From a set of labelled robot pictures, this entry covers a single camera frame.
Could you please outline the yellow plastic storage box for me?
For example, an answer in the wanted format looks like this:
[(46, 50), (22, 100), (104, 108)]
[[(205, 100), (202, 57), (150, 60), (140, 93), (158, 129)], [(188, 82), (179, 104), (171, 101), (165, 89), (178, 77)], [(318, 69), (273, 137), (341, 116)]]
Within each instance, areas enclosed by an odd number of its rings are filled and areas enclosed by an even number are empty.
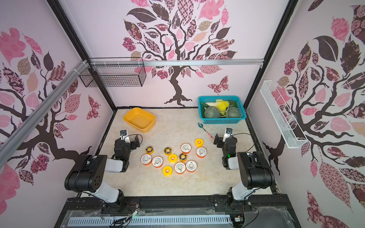
[(124, 115), (124, 121), (142, 133), (149, 132), (156, 124), (156, 117), (139, 108), (132, 108)]

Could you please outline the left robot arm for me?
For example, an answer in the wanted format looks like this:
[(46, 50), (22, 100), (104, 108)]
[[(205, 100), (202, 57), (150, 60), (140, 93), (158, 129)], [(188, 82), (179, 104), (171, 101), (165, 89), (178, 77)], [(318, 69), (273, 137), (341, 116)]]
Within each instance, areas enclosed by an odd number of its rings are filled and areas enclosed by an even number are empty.
[(115, 140), (114, 155), (83, 155), (67, 175), (64, 187), (68, 191), (91, 195), (116, 211), (123, 212), (126, 208), (125, 196), (122, 190), (111, 187), (103, 181), (105, 173), (125, 173), (129, 167), (131, 152), (140, 147), (143, 136), (140, 134), (126, 135), (122, 132)]

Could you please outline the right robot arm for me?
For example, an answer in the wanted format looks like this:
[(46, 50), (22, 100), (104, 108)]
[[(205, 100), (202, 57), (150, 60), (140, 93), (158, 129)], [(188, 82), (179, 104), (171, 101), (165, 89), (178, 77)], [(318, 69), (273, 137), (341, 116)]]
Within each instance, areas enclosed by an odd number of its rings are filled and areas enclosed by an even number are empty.
[(214, 196), (216, 210), (236, 211), (235, 207), (246, 206), (249, 197), (259, 190), (269, 189), (272, 194), (278, 194), (273, 171), (262, 151), (237, 152), (238, 140), (232, 135), (218, 135), (214, 145), (223, 152), (222, 165), (226, 170), (238, 170), (240, 182), (229, 188), (226, 196)]

